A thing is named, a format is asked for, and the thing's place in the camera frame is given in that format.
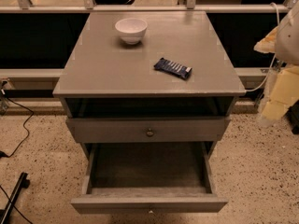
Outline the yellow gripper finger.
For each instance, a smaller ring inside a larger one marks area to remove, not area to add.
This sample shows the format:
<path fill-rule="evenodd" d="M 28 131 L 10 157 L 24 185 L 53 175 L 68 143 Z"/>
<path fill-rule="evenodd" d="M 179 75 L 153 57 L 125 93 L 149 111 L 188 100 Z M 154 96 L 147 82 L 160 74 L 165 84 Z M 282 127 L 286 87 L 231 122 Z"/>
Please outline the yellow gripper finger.
<path fill-rule="evenodd" d="M 298 101 L 299 66 L 288 66 L 278 73 L 261 115 L 268 120 L 279 120 Z"/>
<path fill-rule="evenodd" d="M 257 42 L 253 49 L 260 53 L 274 53 L 275 46 L 276 46 L 276 40 L 277 40 L 277 32 L 278 32 L 278 28 L 275 27 L 262 40 Z"/>

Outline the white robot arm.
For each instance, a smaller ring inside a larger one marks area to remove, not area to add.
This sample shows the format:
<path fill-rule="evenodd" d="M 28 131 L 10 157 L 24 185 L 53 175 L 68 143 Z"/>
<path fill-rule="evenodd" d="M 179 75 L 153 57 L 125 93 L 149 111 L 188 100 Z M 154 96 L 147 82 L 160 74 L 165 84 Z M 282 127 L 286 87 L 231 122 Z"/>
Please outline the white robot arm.
<path fill-rule="evenodd" d="M 277 121 L 299 101 L 299 3 L 296 3 L 265 38 L 254 46 L 261 53 L 274 53 L 286 67 L 275 79 L 270 93 L 263 99 L 263 119 Z"/>

